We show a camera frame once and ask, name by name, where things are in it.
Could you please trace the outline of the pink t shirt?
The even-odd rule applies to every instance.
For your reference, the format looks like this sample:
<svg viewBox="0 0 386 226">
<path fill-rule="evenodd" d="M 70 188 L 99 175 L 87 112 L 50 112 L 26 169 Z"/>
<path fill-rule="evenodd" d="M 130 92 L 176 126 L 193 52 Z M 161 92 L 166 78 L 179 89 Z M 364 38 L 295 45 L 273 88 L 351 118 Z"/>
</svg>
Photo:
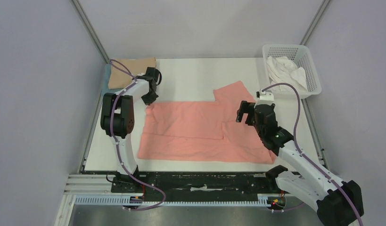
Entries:
<svg viewBox="0 0 386 226">
<path fill-rule="evenodd" d="M 146 108 L 138 157 L 146 160 L 273 164 L 255 129 L 236 122 L 254 98 L 241 81 L 214 90 L 214 101 L 158 102 Z"/>
</svg>

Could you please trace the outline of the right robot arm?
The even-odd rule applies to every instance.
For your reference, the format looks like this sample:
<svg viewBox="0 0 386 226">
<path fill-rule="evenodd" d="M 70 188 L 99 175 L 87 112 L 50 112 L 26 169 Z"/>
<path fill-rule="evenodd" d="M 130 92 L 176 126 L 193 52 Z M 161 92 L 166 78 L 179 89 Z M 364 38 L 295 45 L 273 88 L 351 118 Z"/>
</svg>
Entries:
<svg viewBox="0 0 386 226">
<path fill-rule="evenodd" d="M 298 174 L 278 165 L 266 172 L 265 186 L 271 192 L 288 192 L 311 207 L 325 226 L 347 226 L 354 221 L 363 224 L 363 200 L 360 186 L 345 182 L 324 166 L 315 163 L 297 146 L 294 136 L 278 125 L 275 104 L 242 101 L 237 122 L 247 114 L 245 123 L 254 126 L 262 144 L 290 164 Z"/>
</svg>

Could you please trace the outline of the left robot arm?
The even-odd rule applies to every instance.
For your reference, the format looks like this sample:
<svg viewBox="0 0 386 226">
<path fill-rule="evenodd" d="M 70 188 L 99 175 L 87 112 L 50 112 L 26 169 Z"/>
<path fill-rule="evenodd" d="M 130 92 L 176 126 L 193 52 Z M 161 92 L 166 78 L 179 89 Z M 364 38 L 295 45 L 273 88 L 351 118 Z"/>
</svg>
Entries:
<svg viewBox="0 0 386 226">
<path fill-rule="evenodd" d="M 141 180 L 137 177 L 138 166 L 133 154 L 131 133 L 135 125 L 134 104 L 142 100 L 145 105 L 156 101 L 157 86 L 162 81 L 161 72 L 148 67 L 145 74 L 132 77 L 131 84 L 116 93 L 103 96 L 100 126 L 109 136 L 117 156 L 117 171 L 113 187 L 129 192 L 139 190 Z"/>
</svg>

